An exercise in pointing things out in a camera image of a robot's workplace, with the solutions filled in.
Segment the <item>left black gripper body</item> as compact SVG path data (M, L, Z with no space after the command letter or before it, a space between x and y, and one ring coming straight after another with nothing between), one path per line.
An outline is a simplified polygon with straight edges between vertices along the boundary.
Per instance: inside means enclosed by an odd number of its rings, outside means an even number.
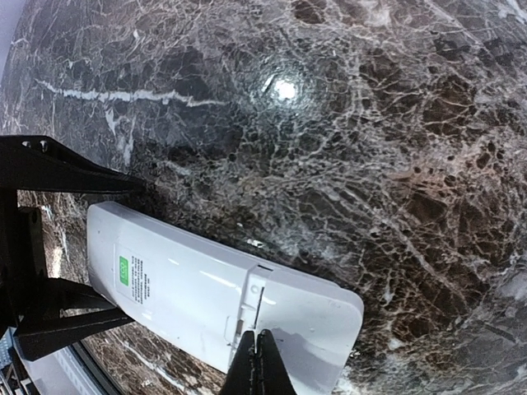
M1 328L16 327L47 278L41 211L20 207L17 191L1 190Z

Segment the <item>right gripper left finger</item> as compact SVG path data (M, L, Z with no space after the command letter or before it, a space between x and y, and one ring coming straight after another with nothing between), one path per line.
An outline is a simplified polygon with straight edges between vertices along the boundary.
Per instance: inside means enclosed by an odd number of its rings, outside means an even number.
M254 332L240 339L220 395L256 395L256 357Z

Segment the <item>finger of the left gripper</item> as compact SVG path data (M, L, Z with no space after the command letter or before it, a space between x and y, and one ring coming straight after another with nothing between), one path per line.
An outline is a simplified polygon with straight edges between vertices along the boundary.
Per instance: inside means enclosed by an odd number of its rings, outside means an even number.
M63 278L46 278L26 297L16 325L15 343L26 360L38 360L89 336L133 319L92 287Z
M1 137L1 187L54 193L126 193L142 181L97 165L51 137Z

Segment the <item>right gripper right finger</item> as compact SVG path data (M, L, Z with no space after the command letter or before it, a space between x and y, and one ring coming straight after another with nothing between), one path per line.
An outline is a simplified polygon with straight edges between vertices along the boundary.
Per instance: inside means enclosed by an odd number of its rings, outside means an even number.
M264 329L257 336L255 355L257 394L296 395L270 330Z

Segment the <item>white remote control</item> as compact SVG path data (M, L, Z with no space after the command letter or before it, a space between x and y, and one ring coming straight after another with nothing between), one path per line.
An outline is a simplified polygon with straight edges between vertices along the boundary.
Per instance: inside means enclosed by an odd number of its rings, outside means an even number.
M227 371L244 332L269 330L299 394L329 394L364 304L337 284L102 202L87 212L90 283L137 323Z

